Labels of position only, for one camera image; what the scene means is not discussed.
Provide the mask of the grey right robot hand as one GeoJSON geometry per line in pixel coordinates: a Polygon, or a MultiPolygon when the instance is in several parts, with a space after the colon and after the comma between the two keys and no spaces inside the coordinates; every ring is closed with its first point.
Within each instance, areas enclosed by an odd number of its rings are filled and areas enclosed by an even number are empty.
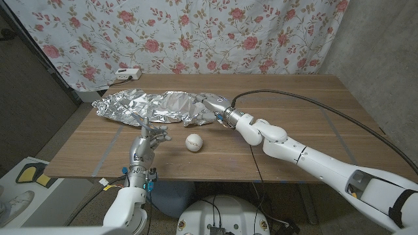
{"type": "Polygon", "coordinates": [[[219,123],[230,129],[234,129],[238,120],[244,115],[243,112],[233,108],[231,102],[225,97],[212,93],[201,93],[195,98],[215,114],[219,123]]]}

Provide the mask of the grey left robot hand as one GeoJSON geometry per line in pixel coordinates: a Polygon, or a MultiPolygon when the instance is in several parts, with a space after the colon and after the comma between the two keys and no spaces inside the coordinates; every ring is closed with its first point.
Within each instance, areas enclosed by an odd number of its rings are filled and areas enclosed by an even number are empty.
{"type": "Polygon", "coordinates": [[[155,127],[146,117],[137,116],[135,119],[141,126],[141,134],[134,139],[129,151],[129,170],[132,172],[150,169],[155,157],[154,150],[160,143],[172,139],[167,134],[167,126],[155,127]]]}

